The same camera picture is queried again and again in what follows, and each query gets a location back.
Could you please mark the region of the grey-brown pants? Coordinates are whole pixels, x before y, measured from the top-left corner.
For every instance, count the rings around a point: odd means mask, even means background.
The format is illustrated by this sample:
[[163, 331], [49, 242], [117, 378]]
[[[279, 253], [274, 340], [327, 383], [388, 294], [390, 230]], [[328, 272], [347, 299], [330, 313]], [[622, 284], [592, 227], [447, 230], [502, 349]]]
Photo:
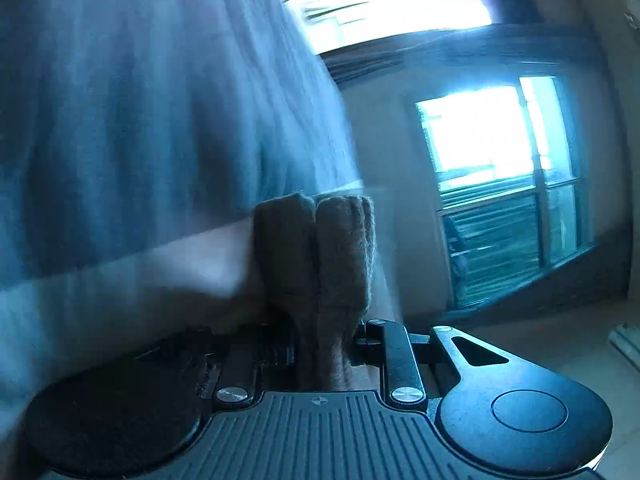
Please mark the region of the grey-brown pants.
[[293, 324], [299, 387], [355, 390], [350, 347], [369, 310], [376, 255], [370, 197], [268, 200], [254, 212], [254, 251], [270, 307]]

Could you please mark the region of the striped bed sheet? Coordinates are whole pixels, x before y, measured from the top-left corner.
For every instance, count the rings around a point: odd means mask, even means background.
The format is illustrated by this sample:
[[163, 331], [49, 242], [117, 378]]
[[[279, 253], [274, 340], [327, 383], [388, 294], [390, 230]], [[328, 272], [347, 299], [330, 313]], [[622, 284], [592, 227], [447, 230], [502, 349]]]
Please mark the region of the striped bed sheet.
[[50, 382], [256, 308], [255, 207], [359, 188], [282, 0], [1, 0], [1, 432]]

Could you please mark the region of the bedroom window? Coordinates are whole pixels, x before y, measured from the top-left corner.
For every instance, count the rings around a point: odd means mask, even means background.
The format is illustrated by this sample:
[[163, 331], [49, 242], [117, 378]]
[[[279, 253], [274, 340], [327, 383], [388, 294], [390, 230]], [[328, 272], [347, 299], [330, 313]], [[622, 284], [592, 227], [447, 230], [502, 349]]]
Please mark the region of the bedroom window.
[[451, 307], [476, 307], [590, 240], [565, 82], [506, 78], [416, 102], [435, 173]]

